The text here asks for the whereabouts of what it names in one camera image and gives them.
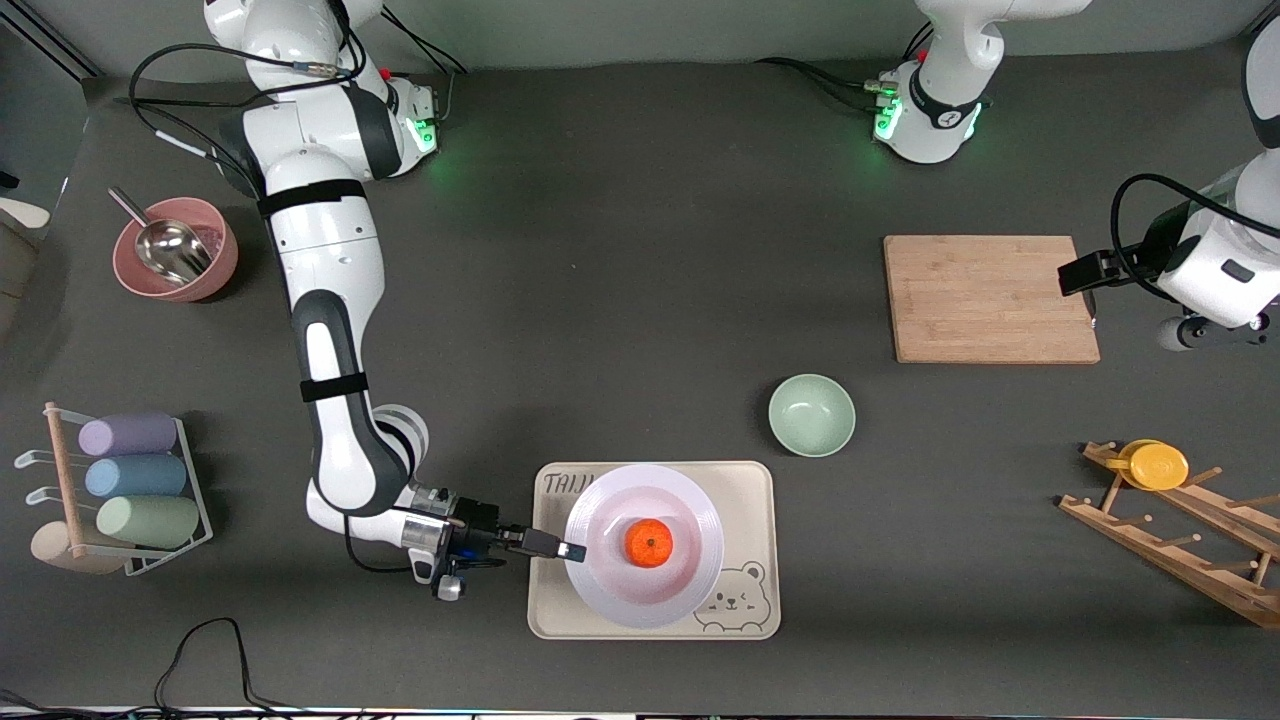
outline beige tray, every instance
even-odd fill
[[[552,462],[539,470],[532,527],[563,534],[577,496],[595,478],[623,465],[628,462]],[[637,630],[611,623],[588,607],[570,583],[563,562],[535,559],[529,570],[529,629],[535,635],[553,641],[763,641],[778,632],[782,605],[769,469],[751,461],[658,465],[684,473],[716,503],[724,527],[724,568],[716,591],[684,620]],[[722,594],[731,594],[741,609],[727,610],[727,603],[717,600]]]

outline cutting board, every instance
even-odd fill
[[[1057,268],[1075,256],[1061,236],[886,237],[897,361],[1097,363],[1084,299],[1057,286]]]

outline dark gray tabletop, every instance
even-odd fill
[[[1053,506],[1101,495],[1106,478],[1075,454],[1085,439],[1158,437],[1225,466],[1228,495],[1275,492],[1274,354],[1160,351],[1174,307],[1130,288],[1100,296],[1098,365],[900,365],[881,250],[892,233],[1102,247],[1129,174],[1201,184],[1258,151],[1239,60],[1239,46],[1010,59],[996,106],[941,167],[891,156],[865,117],[783,68],[477,73],[457,83],[439,156],[369,187],[387,295],[365,361],[375,402],[430,424],[424,477],[524,519],[549,461],[759,460],[776,483],[782,628],[758,643],[547,642],[525,624],[522,561],[474,573],[456,605],[353,568],[303,512],[311,433],[248,201],[111,104],[119,85],[90,88],[3,356],[0,457],[45,446],[46,400],[109,414],[156,398],[191,420],[224,520],[140,578],[59,571],[27,551],[56,507],[22,505],[52,474],[6,473],[0,684],[140,703],[182,633],[225,614],[259,691],[310,706],[1280,716],[1280,635]],[[114,183],[224,208],[243,247],[233,292],[168,305],[119,288]],[[1125,232],[1175,202],[1135,190]],[[835,457],[787,456],[763,429],[767,393],[803,372],[858,404]],[[1121,502],[1188,532],[1151,498]],[[193,642],[170,697],[241,702],[229,634]]]

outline pink bowl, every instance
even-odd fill
[[[232,279],[236,272],[236,263],[239,261],[239,246],[236,245],[236,234],[227,227],[227,220],[209,202],[196,197],[173,197],[161,200],[147,208],[148,218],[168,218],[182,220],[191,225],[205,241],[214,261],[201,275],[182,287],[161,278],[138,259],[134,243],[142,225],[137,220],[129,220],[120,231],[120,237],[115,240],[115,251],[111,254],[111,268],[115,270],[115,279],[125,290],[142,297],[155,297],[169,302],[195,302],[204,300],[218,292]]]

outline orange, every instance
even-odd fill
[[[671,559],[671,528],[660,520],[636,520],[623,541],[627,560],[637,568],[657,568]]]

